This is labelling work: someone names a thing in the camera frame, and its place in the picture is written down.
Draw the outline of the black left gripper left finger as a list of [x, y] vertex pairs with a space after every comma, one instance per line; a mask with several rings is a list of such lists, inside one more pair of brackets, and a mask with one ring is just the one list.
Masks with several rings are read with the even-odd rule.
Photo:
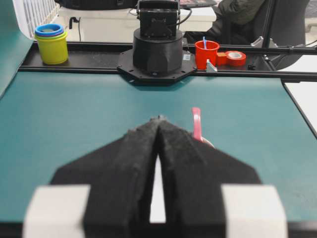
[[57, 169], [52, 185], [91, 186], [86, 227], [126, 230], [149, 222], [158, 126], [159, 121], [153, 119]]

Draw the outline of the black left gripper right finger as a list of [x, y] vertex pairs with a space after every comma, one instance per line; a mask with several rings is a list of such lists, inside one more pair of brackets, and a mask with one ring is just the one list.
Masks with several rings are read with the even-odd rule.
[[157, 136], [167, 223], [177, 235], [225, 234], [220, 186], [260, 184], [256, 170], [165, 120]]

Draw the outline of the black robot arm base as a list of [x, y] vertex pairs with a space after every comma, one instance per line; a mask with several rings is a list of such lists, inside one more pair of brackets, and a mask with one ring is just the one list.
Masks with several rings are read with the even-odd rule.
[[140, 0], [136, 13], [140, 27], [133, 33], [133, 48], [119, 55], [119, 71], [155, 84], [172, 84], [197, 71], [177, 28], [182, 23], [179, 1]]

